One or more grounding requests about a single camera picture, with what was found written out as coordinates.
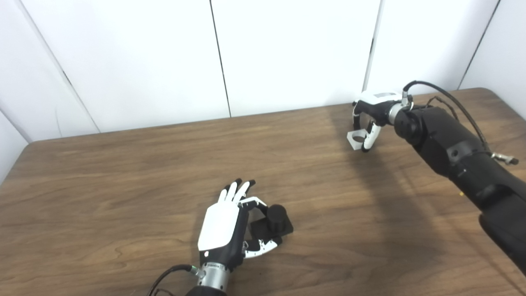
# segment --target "white robotic hand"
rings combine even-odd
[[[255,183],[251,180],[242,184],[241,179],[237,179],[227,185],[217,203],[207,209],[197,243],[201,266],[217,263],[231,272],[242,264],[244,258],[263,255],[281,244],[278,234],[272,238],[244,240],[249,211],[258,208],[267,216],[269,210],[259,198],[246,198],[246,193]]]
[[[402,96],[394,92],[373,93],[364,91],[360,97],[353,102],[353,127],[354,131],[347,133],[347,140],[354,150],[361,149],[368,152],[374,144],[382,126],[392,124],[394,118],[402,105]],[[360,127],[360,115],[365,113],[371,116],[371,120],[366,129]],[[355,138],[363,138],[363,141],[357,141]]]

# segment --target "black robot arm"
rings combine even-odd
[[[526,275],[526,183],[497,163],[480,139],[444,109],[402,108],[392,124],[437,174],[480,209],[484,231]]]

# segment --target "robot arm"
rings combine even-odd
[[[362,97],[355,104],[355,113],[358,107],[371,115],[373,123],[393,125],[396,134],[412,145],[437,174],[451,180],[478,207],[484,231],[526,275],[526,183],[495,159],[506,164],[518,161],[488,151],[478,137],[444,109],[414,106],[407,90],[398,98],[370,104]],[[363,148],[368,130],[365,133],[364,151],[372,146],[367,143],[368,147]]]

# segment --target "black cylindrical object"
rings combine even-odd
[[[274,233],[279,233],[285,230],[287,221],[287,210],[280,205],[275,204],[268,208],[267,211],[267,227],[268,230]]]

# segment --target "robotic hand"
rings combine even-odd
[[[408,90],[415,84],[435,88],[449,98],[468,118],[478,136],[465,128],[453,108],[453,117],[444,109],[414,105]],[[360,129],[360,114],[371,116],[367,129]],[[506,165],[518,164],[512,156],[493,153],[467,110],[451,94],[424,81],[407,84],[403,93],[364,92],[354,102],[355,131],[347,139],[354,150],[371,149],[382,126],[394,126],[418,155],[439,175],[453,182],[481,211],[479,223],[488,236],[526,275],[526,183],[508,172]],[[358,142],[354,137],[363,137]]]
[[[364,91],[360,97],[353,102],[352,112],[353,128],[347,134],[347,140],[354,150],[361,149],[368,152],[380,134],[382,126],[393,124],[394,116],[403,107],[410,106],[408,100],[402,101],[402,96],[395,92],[373,93]],[[367,114],[371,117],[366,129],[360,128],[360,115]]]
[[[186,296],[226,296],[228,278],[245,258],[266,254],[282,243],[281,237],[293,232],[287,211],[281,205],[268,207],[257,197],[247,198],[256,182],[237,179],[219,194],[217,203],[205,215],[197,243],[201,268],[176,265],[165,271],[154,283],[148,296],[169,273],[186,270],[199,279]],[[251,223],[252,239],[245,240],[250,210],[259,209],[265,218]]]

